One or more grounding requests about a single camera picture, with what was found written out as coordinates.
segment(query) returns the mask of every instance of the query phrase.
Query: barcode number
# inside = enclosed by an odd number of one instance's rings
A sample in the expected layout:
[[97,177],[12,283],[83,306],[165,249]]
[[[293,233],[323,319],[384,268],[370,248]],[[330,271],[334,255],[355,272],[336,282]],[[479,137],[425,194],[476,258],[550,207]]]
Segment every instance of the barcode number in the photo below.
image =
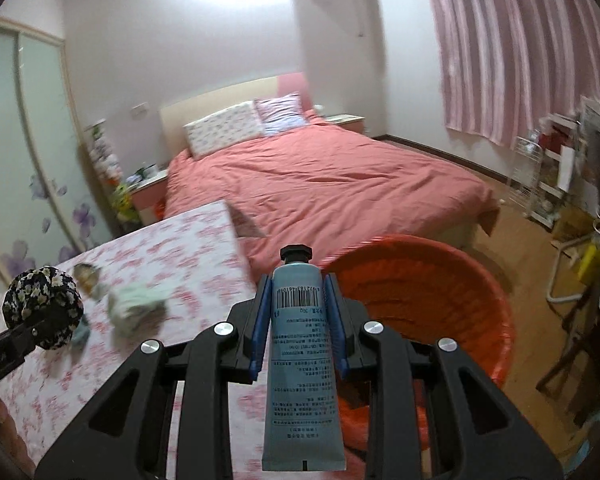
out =
[[278,308],[318,306],[318,289],[314,286],[288,286],[278,289]]

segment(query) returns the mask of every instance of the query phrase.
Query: headboard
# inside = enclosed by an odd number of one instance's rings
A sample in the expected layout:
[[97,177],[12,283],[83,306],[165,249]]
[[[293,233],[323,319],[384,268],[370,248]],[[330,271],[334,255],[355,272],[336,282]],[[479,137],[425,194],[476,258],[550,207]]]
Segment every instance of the headboard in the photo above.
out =
[[188,146],[183,129],[185,124],[243,101],[283,96],[290,92],[300,92],[303,110],[313,106],[304,74],[296,72],[227,86],[162,108],[162,131],[171,156],[176,156]]

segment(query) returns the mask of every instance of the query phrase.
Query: white and pink tablecloth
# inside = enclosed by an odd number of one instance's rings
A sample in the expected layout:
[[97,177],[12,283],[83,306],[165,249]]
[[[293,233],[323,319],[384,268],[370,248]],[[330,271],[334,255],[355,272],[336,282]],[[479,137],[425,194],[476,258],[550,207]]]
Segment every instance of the white and pink tablecloth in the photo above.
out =
[[[59,268],[71,273],[75,264],[102,267],[109,286],[131,283],[173,285],[166,316],[146,320],[132,338],[116,334],[107,318],[106,298],[96,302],[83,295],[91,335],[82,351],[37,348],[26,362],[0,382],[0,397],[37,464],[69,421],[144,340],[165,345],[193,339],[201,330],[226,319],[231,307],[252,298],[255,287],[235,233],[239,214],[225,202],[215,202],[145,227],[83,253]],[[6,329],[0,296],[0,332]],[[267,360],[258,382],[229,387],[234,478],[279,478],[262,472]],[[176,396],[167,478],[174,478],[175,443],[182,400]],[[353,456],[342,473],[286,473],[285,478],[360,478],[362,463]]]

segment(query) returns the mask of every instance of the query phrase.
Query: nightstand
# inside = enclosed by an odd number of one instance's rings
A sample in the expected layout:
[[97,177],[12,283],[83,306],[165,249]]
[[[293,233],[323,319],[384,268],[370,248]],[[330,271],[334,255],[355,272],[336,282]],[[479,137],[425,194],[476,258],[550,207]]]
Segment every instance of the nightstand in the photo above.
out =
[[129,186],[131,202],[138,210],[142,225],[155,224],[158,219],[154,206],[167,196],[167,178],[169,170],[159,171],[155,176]]
[[325,121],[331,124],[337,124],[339,127],[349,130],[350,132],[356,132],[357,134],[365,133],[365,118],[357,115],[340,114],[332,115],[331,117],[325,117]]

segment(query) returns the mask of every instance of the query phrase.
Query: wall switch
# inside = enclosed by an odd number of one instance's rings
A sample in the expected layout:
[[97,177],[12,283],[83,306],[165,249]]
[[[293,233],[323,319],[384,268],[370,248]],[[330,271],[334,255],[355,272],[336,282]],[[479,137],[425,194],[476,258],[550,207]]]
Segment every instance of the wall switch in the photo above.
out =
[[148,111],[149,103],[140,103],[139,105],[136,105],[133,108],[131,108],[131,116],[134,119],[141,119],[147,114]]

